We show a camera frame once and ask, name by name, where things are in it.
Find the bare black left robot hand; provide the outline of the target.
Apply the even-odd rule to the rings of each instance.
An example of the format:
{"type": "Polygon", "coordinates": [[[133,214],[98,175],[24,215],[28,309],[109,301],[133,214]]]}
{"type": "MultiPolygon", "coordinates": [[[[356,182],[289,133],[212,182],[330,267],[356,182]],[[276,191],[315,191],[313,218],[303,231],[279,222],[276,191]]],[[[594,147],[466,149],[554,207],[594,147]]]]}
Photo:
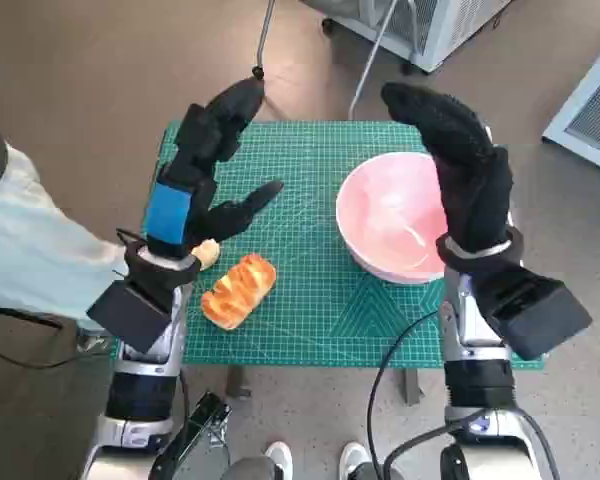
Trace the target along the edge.
{"type": "Polygon", "coordinates": [[[264,96],[264,82],[249,77],[204,106],[189,106],[175,135],[175,157],[158,171],[148,201],[146,238],[151,253],[181,259],[206,240],[220,243],[234,237],[282,191],[284,183],[272,180],[243,200],[212,205],[216,165],[237,152],[264,96]]]}

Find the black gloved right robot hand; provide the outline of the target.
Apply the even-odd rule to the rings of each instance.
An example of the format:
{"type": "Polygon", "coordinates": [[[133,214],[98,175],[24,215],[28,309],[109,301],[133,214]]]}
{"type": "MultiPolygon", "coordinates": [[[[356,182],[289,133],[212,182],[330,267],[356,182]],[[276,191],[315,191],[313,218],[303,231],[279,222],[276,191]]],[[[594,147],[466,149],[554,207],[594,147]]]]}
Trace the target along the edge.
{"type": "Polygon", "coordinates": [[[508,151],[493,143],[478,115],[422,86],[388,82],[381,98],[392,120],[419,131],[434,160],[451,239],[471,254],[505,243],[513,186],[508,151]]]}

